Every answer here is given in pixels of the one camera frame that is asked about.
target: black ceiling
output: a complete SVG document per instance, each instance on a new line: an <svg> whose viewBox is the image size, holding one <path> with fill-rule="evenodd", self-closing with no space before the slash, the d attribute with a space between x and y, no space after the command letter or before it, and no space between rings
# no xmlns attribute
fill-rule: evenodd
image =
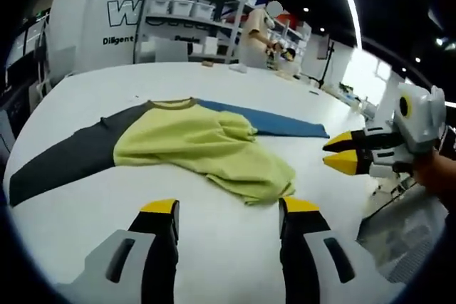
<svg viewBox="0 0 456 304"><path fill-rule="evenodd" d="M355 43L353 22L346 0L278 0L284 8L314 29L323 26L337 41ZM454 53L444 52L435 39L456 38L456 1L453 0L355 0L361 23L363 48L382 58L402 76L425 85L419 75L445 90L456 102L452 74ZM305 13L304 7L310 8ZM443 30L428 16L433 9Z"/></svg>

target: window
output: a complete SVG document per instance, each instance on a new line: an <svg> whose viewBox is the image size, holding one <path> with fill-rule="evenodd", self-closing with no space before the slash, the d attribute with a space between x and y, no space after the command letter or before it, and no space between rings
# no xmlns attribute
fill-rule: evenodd
<svg viewBox="0 0 456 304"><path fill-rule="evenodd" d="M378 61L377 76L384 81L388 81L391 75L391 65Z"/></svg>
<svg viewBox="0 0 456 304"><path fill-rule="evenodd" d="M353 49L351 60L343 76L343 83L353 87L353 93L378 105L386 89L391 67L374 55L360 49Z"/></svg>

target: white table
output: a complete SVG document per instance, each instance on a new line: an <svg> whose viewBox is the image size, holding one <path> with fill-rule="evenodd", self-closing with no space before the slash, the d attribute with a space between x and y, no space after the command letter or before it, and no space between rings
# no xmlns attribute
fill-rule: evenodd
<svg viewBox="0 0 456 304"><path fill-rule="evenodd" d="M6 192L15 171L77 129L147 99L189 96L322 123L330 136L364 126L361 115L332 96L267 70L241 74L199 63L96 70L63 80L33 112L8 161ZM258 140L296 170L295 196L317 203L333 229L354 239L372 191L369 177L323 165L325 139ZM181 202L177 304L284 303L278 205L245 206L204 177L172 165L105 170L29 199L11 215L43 274L51 283L70 283L84 258L116 229L128 229L140 207L173 197Z"/></svg>

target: black pole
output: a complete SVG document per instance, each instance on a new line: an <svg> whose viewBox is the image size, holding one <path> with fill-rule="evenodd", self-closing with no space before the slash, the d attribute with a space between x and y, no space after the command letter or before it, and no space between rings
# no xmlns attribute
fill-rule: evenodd
<svg viewBox="0 0 456 304"><path fill-rule="evenodd" d="M323 72L323 76L321 80L318 81L318 88L321 89L321 86L324 84L325 77L326 77L326 72L328 71L329 67L329 62L331 61L331 57L333 56L334 52L334 41L331 42L331 46L329 47L329 54L328 54L328 59L326 60L326 65L325 65L325 70Z"/></svg>

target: cable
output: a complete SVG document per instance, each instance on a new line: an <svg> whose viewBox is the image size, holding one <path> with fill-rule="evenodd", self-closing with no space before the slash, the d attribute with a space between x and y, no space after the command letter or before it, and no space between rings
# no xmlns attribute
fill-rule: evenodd
<svg viewBox="0 0 456 304"><path fill-rule="evenodd" d="M0 135L0 138L3 141L3 143L5 144L6 151L8 151L8 153L11 154L11 151L9 150L8 145L6 144L5 139L3 138L3 135Z"/></svg>
<svg viewBox="0 0 456 304"><path fill-rule="evenodd" d="M415 183L413 183L412 185L410 185L409 189L412 189L412 187L414 187L416 184L417 184L417 182L415 182ZM400 187L401 187L401 185L398 185L396 188L394 188L394 189L392 190L391 193L393 193L397 188L400 188ZM364 219L363 219L363 223L366 222L366 221L369 220L369 219L372 219L372 217L373 217L374 215L376 215L380 210L382 210L383 208L385 208L387 205L393 203L393 202L394 202L396 199L398 199L400 196L404 195L404 193L405 193L405 192L403 192L403 193L397 195L396 197L393 197L390 201L386 202L386 203L385 203L384 205L382 205L380 208L378 208L377 210L375 210L371 215L369 215L368 217L364 218Z"/></svg>
<svg viewBox="0 0 456 304"><path fill-rule="evenodd" d="M445 141L445 138L447 137L448 130L449 130L449 126L448 126L448 125L445 125L445 126L443 127L442 137L440 137L440 141L439 141L439 147L438 147L438 151L439 151L439 152L440 152L440 150L441 150L442 147L443 147L443 142Z"/></svg>

